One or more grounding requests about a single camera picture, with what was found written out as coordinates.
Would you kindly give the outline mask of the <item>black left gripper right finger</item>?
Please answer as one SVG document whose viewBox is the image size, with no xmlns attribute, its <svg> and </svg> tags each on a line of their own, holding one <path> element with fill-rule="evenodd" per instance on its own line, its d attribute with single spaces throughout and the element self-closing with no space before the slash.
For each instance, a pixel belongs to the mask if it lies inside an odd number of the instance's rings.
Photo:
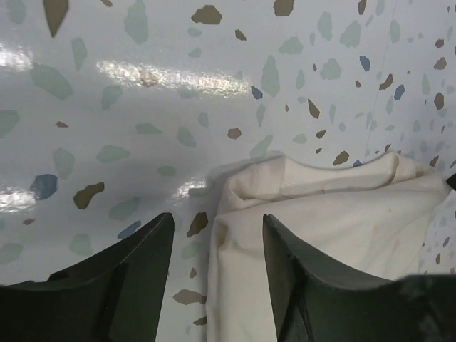
<svg viewBox="0 0 456 342">
<path fill-rule="evenodd" d="M 349 267 L 263 217 L 278 341 L 454 341 L 455 275 L 395 281 Z"/>
</svg>

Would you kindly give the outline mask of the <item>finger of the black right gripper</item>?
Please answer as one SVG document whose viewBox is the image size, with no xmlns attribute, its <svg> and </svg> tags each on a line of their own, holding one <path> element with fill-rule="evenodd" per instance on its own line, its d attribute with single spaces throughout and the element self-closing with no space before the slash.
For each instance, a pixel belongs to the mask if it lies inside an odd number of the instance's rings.
<svg viewBox="0 0 456 342">
<path fill-rule="evenodd" d="M 449 187 L 451 187 L 454 191 L 456 191 L 456 174 L 451 175 L 446 179 L 446 183 Z"/>
</svg>

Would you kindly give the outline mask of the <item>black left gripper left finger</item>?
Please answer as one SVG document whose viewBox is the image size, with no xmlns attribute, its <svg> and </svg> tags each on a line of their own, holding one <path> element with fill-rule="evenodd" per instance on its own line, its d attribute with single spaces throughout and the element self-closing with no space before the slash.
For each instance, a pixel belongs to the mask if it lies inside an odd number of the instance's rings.
<svg viewBox="0 0 456 342">
<path fill-rule="evenodd" d="M 154 341 L 175 223 L 162 213 L 47 281 L 1 288 L 2 341 Z"/>
</svg>

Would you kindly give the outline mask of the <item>cream white t shirt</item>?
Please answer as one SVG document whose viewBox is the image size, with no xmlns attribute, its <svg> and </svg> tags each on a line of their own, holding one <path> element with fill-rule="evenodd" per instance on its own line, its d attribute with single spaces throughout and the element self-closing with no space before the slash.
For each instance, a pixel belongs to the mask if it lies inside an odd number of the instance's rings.
<svg viewBox="0 0 456 342">
<path fill-rule="evenodd" d="M 395 280 L 418 271 L 432 214 L 449 192 L 431 166 L 394 152 L 344 170 L 280 157 L 232 175 L 210 240 L 208 340 L 274 340 L 265 214 L 330 257 Z"/>
</svg>

